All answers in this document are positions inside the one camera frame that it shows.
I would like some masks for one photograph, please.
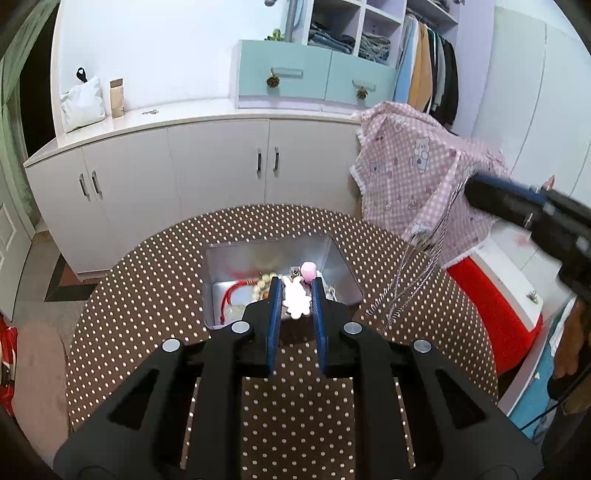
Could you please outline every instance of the red string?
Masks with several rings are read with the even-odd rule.
[[[226,290],[226,293],[223,295],[222,299],[222,307],[220,313],[220,323],[224,325],[226,323],[226,316],[223,314],[223,308],[225,307],[226,303],[228,305],[232,305],[231,295],[234,290],[237,290],[240,287],[245,287],[247,285],[254,285],[258,282],[258,278],[254,278],[252,280],[240,280],[237,281],[234,285],[232,285],[229,289]]]

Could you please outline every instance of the white bunny charm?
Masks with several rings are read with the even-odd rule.
[[[294,320],[299,319],[302,315],[309,315],[312,298],[306,295],[304,286],[301,284],[302,277],[298,276],[294,278],[293,282],[287,276],[283,277],[282,280],[285,284],[285,300],[283,300],[283,306],[287,308],[287,313]]]

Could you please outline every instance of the round table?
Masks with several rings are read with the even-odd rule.
[[[375,314],[367,309],[397,272],[404,241],[341,213],[253,205],[178,223],[137,246],[101,281],[72,343],[66,391],[72,427],[79,427],[165,339],[209,338],[201,295],[207,245],[315,233],[333,238],[363,291],[357,322],[377,327],[394,342],[429,339],[496,398],[488,334],[472,302],[445,271],[431,275],[389,329],[385,312],[391,294]],[[401,287],[425,261],[421,254],[409,262]],[[243,380],[243,478],[355,477],[352,381],[322,376],[311,335],[295,340],[300,343],[282,339],[269,379]]]

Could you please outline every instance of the folded clothes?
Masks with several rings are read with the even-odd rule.
[[[390,55],[391,42],[388,38],[369,32],[361,34],[359,56],[363,59],[385,64]]]
[[[310,30],[309,40],[313,40],[316,43],[320,43],[332,50],[340,51],[342,53],[351,53],[353,48],[346,43],[341,41],[335,40],[330,35],[322,32],[322,31],[313,31]]]
[[[431,0],[434,4],[440,6],[446,12],[449,12],[449,1],[448,0]]]
[[[335,50],[333,47],[329,47],[328,45],[324,45],[323,43],[318,43],[312,39],[308,40],[308,46],[325,48],[326,50],[341,51],[341,50]]]
[[[335,37],[329,33],[324,25],[318,22],[312,22],[310,26],[310,34],[308,36],[308,45],[350,54],[353,53],[355,39],[349,35]]]

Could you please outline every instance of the metal chain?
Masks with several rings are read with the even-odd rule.
[[[425,268],[422,270],[422,272],[419,273],[417,278],[412,283],[410,283],[408,286],[406,286],[406,288],[403,289],[403,291],[400,292],[400,294],[398,294],[398,287],[400,286],[401,274],[402,274],[403,269],[408,265],[410,260],[418,254],[418,251],[420,251],[413,244],[414,241],[417,239],[417,234],[415,234],[408,241],[407,247],[402,255],[400,264],[398,266],[398,271],[396,272],[396,275],[394,276],[394,278],[392,278],[392,280],[384,288],[384,291],[376,298],[376,300],[366,310],[367,315],[374,315],[378,306],[384,302],[385,298],[389,295],[392,288],[394,288],[394,295],[392,296],[392,300],[389,304],[389,311],[388,311],[388,315],[387,315],[388,326],[390,327],[394,320],[397,320],[401,317],[402,311],[406,308],[408,303],[413,299],[413,297],[418,293],[418,291],[423,287],[423,285],[425,285],[427,280],[431,277],[431,274],[433,273],[433,271],[437,267],[439,257],[441,256],[441,250],[443,247],[443,241],[444,241],[445,232],[447,229],[447,223],[449,221],[449,215],[450,215],[451,209],[453,207],[454,202],[456,201],[456,198],[463,191],[463,189],[466,185],[466,180],[467,179],[465,179],[463,182],[459,183],[456,186],[456,188],[454,189],[454,191],[452,192],[450,199],[447,202],[446,211],[444,212],[443,216],[439,219],[437,226],[433,229],[433,231],[429,237],[429,239],[432,240],[438,232],[440,233],[439,241],[435,245],[433,245],[432,247],[430,247],[428,250],[425,251],[425,253],[429,256],[429,260],[428,260],[428,263],[425,266]],[[410,295],[408,295],[405,302],[402,305],[400,305],[398,308],[396,308],[398,299],[400,299],[402,296],[404,296],[411,289],[413,291]]]

